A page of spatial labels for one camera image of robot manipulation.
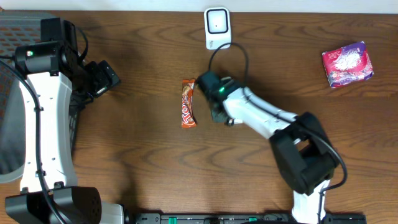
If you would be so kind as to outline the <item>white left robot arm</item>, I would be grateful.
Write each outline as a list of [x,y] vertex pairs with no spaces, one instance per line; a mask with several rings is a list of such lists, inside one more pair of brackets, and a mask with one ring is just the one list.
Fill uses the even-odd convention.
[[18,223],[129,223],[121,204],[81,187],[72,161],[73,111],[120,83],[108,62],[85,63],[79,28],[59,17],[42,19],[40,41],[17,47],[11,72],[25,111],[25,163],[18,195],[5,200]]

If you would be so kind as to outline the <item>orange chocolate bar wrapper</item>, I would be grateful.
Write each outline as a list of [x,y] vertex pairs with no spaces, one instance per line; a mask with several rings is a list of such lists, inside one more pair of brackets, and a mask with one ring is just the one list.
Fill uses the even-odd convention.
[[195,79],[182,80],[182,128],[195,127],[196,121],[192,110],[192,96],[195,87]]

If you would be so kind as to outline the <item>red purple noodle packet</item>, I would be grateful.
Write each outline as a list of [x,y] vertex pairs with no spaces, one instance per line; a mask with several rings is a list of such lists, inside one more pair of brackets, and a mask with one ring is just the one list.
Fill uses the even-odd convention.
[[326,78],[332,88],[370,79],[373,65],[364,41],[322,53]]

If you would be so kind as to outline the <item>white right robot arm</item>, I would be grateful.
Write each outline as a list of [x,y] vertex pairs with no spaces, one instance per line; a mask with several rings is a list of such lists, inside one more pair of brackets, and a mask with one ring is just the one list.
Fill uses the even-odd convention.
[[210,104],[212,118],[228,126],[243,123],[269,141],[278,170],[294,194],[292,216],[299,223],[321,223],[326,216],[325,192],[341,165],[319,120],[297,115],[256,96],[248,87],[213,72],[196,83]]

